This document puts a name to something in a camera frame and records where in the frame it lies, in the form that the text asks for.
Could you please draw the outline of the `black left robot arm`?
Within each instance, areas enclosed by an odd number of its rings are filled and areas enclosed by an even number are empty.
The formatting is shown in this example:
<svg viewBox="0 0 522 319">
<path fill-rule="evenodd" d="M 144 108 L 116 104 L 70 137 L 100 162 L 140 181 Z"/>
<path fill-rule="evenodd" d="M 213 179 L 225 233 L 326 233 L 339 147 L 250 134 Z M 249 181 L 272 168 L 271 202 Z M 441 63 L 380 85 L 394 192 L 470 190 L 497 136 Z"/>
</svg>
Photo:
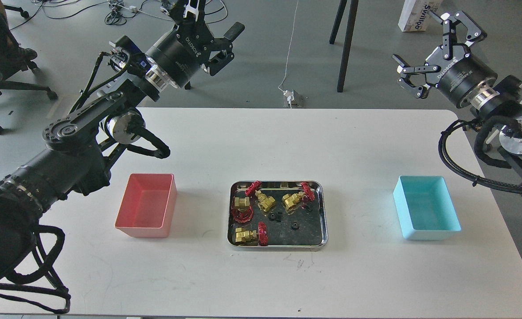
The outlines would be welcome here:
<svg viewBox="0 0 522 319">
<path fill-rule="evenodd" d="M 203 68 L 216 75 L 234 59 L 236 22 L 215 38 L 203 0 L 164 0 L 174 27 L 146 52 L 127 36 L 101 52 L 70 112 L 46 126 L 46 149 L 0 180 L 0 298 L 30 303 L 55 314 L 70 311 L 68 289 L 54 270 L 65 234 L 40 218 L 75 191 L 88 195 L 109 185 L 124 151 L 167 158 L 169 147 L 145 127 L 136 109 L 168 86 L 190 87 Z"/>
</svg>

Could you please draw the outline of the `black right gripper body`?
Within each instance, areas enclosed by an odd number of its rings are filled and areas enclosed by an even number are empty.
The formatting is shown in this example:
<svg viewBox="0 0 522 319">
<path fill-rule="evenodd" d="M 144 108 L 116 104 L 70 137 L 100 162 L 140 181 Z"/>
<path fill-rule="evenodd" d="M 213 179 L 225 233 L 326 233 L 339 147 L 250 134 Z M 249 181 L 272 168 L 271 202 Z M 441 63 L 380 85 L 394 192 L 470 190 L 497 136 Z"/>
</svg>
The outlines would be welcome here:
<svg viewBox="0 0 522 319">
<path fill-rule="evenodd" d="M 474 56 L 466 45 L 453 45 L 453 57 L 444 59 L 444 51 L 437 47 L 425 60 L 439 69 L 425 75 L 426 83 L 435 86 L 455 107 L 463 108 L 466 95 L 482 82 L 493 85 L 497 73 Z"/>
</svg>

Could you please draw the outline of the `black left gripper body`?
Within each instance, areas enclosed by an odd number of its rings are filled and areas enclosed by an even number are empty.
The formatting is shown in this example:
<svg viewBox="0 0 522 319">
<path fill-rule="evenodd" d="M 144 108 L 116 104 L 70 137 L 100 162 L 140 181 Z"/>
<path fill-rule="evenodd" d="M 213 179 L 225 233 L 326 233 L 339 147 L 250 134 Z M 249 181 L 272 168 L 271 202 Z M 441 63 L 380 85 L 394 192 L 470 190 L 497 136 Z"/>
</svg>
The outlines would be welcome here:
<svg viewBox="0 0 522 319">
<path fill-rule="evenodd" d="M 220 55 L 211 57 L 213 38 L 206 23 L 174 26 L 146 51 L 146 57 L 166 83 L 175 88 L 188 85 L 191 77 L 203 69 L 209 75 L 220 71 Z"/>
</svg>

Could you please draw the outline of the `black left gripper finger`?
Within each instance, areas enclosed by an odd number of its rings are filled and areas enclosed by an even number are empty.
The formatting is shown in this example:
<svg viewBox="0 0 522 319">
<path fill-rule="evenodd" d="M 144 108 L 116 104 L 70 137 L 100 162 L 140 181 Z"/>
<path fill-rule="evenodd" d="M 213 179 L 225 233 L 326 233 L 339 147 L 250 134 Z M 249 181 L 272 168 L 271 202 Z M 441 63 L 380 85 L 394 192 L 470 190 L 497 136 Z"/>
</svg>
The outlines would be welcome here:
<svg viewBox="0 0 522 319">
<path fill-rule="evenodd" d="M 245 30 L 245 25 L 235 22 L 222 38 L 214 38 L 203 46 L 206 49 L 203 66 L 206 73 L 216 75 L 234 59 L 233 41 Z"/>
<path fill-rule="evenodd" d="M 206 24 L 205 12 L 206 0 L 170 0 L 168 2 L 168 16 L 172 18 L 178 27 L 184 22 Z"/>
</svg>

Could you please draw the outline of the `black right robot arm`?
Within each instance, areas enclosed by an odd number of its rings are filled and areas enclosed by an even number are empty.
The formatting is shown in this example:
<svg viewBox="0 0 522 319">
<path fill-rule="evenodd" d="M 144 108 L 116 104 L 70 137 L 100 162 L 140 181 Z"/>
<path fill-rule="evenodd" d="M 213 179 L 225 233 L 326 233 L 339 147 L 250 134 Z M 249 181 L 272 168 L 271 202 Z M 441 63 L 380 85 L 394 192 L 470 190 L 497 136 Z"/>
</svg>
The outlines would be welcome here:
<svg viewBox="0 0 522 319">
<path fill-rule="evenodd" d="M 425 59 L 422 66 L 409 66 L 393 55 L 399 66 L 399 84 L 415 98 L 425 99 L 435 87 L 453 105 L 471 107 L 472 121 L 454 121 L 442 132 L 438 152 L 443 163 L 459 176 L 490 189 L 522 196 L 522 183 L 511 184 L 486 179 L 456 164 L 447 151 L 448 137 L 459 128 L 476 130 L 474 153 L 489 166 L 513 169 L 522 178 L 522 103 L 519 102 L 522 81 L 512 75 L 496 82 L 497 74 L 470 47 L 486 38 L 482 30 L 466 14 L 459 11 L 438 16 L 429 15 L 443 26 L 443 41 Z"/>
</svg>

